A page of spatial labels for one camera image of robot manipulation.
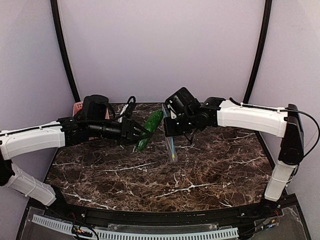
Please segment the green cucumber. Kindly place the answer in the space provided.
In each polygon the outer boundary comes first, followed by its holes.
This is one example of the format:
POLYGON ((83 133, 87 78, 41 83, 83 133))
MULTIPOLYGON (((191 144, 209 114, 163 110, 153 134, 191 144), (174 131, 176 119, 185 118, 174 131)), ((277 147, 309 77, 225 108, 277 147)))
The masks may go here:
POLYGON ((158 126, 160 125, 162 119, 163 119, 164 113, 162 110, 157 110, 154 111, 150 117, 147 119, 147 121, 144 124, 144 128, 149 131, 151 133, 150 137, 146 137, 144 139, 141 139, 137 145, 136 145, 136 150, 138 152, 142 152, 146 146, 148 145, 151 137, 153 136, 153 134, 155 133, 156 129, 158 128, 158 126))

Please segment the pink plastic basket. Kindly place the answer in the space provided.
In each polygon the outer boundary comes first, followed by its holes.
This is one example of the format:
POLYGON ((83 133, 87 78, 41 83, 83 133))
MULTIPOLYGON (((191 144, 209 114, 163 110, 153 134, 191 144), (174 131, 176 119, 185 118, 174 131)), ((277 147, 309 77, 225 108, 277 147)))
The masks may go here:
MULTIPOLYGON (((83 108, 83 102, 82 101, 74 103, 72 116, 74 117, 82 108, 83 108)), ((107 108, 106 109, 106 114, 105 114, 105 119, 108 120, 109 118, 110 118, 109 109, 107 108)))

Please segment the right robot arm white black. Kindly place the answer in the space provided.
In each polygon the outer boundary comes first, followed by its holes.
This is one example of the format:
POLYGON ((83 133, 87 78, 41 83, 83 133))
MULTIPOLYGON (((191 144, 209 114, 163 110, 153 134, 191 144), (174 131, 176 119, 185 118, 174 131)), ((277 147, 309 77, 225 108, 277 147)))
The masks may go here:
POLYGON ((178 93, 165 101, 170 116, 164 119, 167 137, 194 134, 207 127, 235 127, 264 132, 281 138, 278 160, 266 186, 264 198, 276 202, 294 171, 307 156, 304 132, 295 105, 265 107, 236 102, 232 98, 209 97, 203 103, 178 93))

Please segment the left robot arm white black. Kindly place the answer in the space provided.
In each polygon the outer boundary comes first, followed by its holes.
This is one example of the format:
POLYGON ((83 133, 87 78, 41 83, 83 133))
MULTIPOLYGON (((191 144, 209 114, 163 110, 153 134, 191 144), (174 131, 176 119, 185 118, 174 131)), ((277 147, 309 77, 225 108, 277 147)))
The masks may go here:
POLYGON ((150 138, 150 130, 131 119, 136 98, 131 96, 127 107, 116 115, 109 99, 102 95, 86 96, 82 108, 71 117, 47 124, 0 133, 0 185, 12 188, 44 206, 64 204, 61 191, 24 172, 12 159, 44 149, 75 146, 90 138, 115 140, 120 145, 134 145, 150 138))

